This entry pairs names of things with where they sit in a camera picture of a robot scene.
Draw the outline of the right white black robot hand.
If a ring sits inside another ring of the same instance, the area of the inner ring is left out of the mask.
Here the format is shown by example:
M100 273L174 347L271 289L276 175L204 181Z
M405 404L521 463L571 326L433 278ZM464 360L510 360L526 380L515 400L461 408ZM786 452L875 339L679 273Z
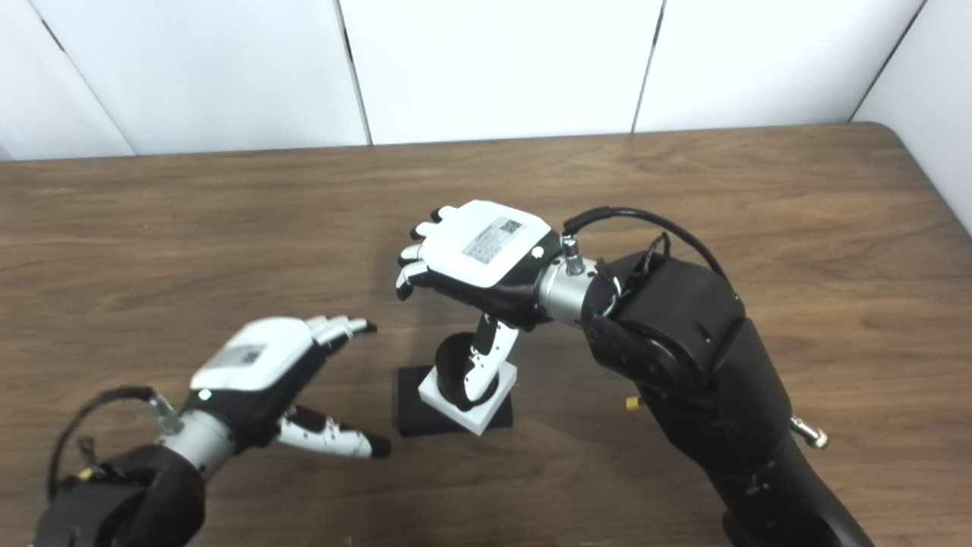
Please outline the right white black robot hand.
M495 394L517 337L550 321L537 293L563 256L560 235L534 214L473 200L438 208L410 236L399 253L396 297L430 289L480 312L475 332L445 340L435 362L441 397L471 411Z

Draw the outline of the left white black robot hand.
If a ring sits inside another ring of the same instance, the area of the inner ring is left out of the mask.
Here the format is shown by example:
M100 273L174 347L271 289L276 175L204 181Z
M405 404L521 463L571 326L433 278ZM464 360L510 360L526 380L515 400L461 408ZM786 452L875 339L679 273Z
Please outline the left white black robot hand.
M376 331L368 319L348 316L254 320L194 373L184 411L222 425L234 456L281 442L333 456L386 458L389 439L296 403L333 354Z

